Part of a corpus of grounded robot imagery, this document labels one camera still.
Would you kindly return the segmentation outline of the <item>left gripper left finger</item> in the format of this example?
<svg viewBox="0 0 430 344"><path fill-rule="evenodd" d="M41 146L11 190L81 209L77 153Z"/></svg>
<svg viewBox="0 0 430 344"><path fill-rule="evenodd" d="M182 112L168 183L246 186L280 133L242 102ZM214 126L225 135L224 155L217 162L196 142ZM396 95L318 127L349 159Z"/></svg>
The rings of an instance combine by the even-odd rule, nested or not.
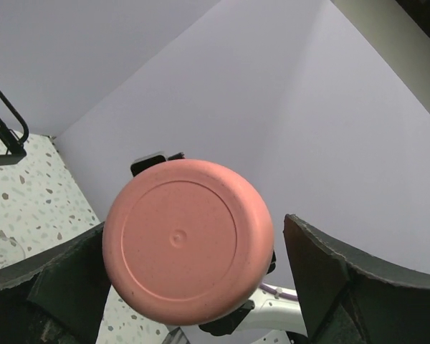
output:
<svg viewBox="0 0 430 344"><path fill-rule="evenodd" d="M0 344L96 342L111 286L102 231L0 269Z"/></svg>

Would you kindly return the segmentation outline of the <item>clear plastic cup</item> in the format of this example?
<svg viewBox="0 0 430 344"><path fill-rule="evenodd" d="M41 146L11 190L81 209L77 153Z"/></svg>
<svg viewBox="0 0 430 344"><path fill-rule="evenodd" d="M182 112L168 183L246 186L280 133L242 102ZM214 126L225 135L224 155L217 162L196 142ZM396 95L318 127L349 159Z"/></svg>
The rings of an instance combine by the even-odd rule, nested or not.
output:
<svg viewBox="0 0 430 344"><path fill-rule="evenodd" d="M23 247L13 237L0 230L0 269L11 266L26 258Z"/></svg>

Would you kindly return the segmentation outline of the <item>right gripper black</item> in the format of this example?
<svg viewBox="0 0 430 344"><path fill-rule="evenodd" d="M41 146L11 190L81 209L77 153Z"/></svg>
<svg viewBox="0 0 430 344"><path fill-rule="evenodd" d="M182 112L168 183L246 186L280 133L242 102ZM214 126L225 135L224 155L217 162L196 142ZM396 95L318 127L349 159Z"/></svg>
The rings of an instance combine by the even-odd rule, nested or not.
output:
<svg viewBox="0 0 430 344"><path fill-rule="evenodd" d="M243 302L237 309L217 320L199 325L199 329L213 336L231 335L244 321L247 315L254 310L256 302L253 296Z"/></svg>

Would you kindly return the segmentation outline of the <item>coral pink plastic cup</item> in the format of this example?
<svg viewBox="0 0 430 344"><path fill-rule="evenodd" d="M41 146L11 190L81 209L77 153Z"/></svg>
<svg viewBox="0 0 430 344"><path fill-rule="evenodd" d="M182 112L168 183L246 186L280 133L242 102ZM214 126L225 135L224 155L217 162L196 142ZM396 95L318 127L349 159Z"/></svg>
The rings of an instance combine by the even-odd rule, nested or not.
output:
<svg viewBox="0 0 430 344"><path fill-rule="evenodd" d="M136 312L198 325L243 305L269 269L274 226L245 178L209 161L147 168L114 200L104 223L107 275Z"/></svg>

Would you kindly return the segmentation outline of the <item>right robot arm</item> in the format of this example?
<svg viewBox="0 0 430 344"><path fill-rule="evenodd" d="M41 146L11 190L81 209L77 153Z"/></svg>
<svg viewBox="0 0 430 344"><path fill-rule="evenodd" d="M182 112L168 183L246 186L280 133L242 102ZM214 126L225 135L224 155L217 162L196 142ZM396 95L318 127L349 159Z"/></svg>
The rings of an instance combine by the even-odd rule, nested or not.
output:
<svg viewBox="0 0 430 344"><path fill-rule="evenodd" d="M211 273L213 268L228 269L225 258L193 258L176 261L166 259L168 271L165 286L168 291L180 300L199 295L194 287L204 287L209 290L213 282L220 280L220 275ZM252 287L250 279L238 279L230 290L222 293L212 293L211 303L189 308L183 306L186 317L192 316L194 311L213 310L213 305L227 300L235 301L223 307L228 310L222 317L204 324L189 325L185 323L168 326L169 335L165 343L244 343L243 332L248 330L268 330L263 338L256 343L306 343L307 330L302 317L297 292L275 285L257 283L257 289L250 296L241 295L239 288Z"/></svg>

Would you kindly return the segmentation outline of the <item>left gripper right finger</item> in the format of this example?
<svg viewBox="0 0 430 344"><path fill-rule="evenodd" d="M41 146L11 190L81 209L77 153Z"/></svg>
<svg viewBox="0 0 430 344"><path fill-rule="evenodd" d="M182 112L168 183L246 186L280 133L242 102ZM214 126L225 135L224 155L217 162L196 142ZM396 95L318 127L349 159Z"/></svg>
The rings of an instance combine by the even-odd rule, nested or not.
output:
<svg viewBox="0 0 430 344"><path fill-rule="evenodd" d="M287 256L309 343L430 343L430 274L374 257L295 215Z"/></svg>

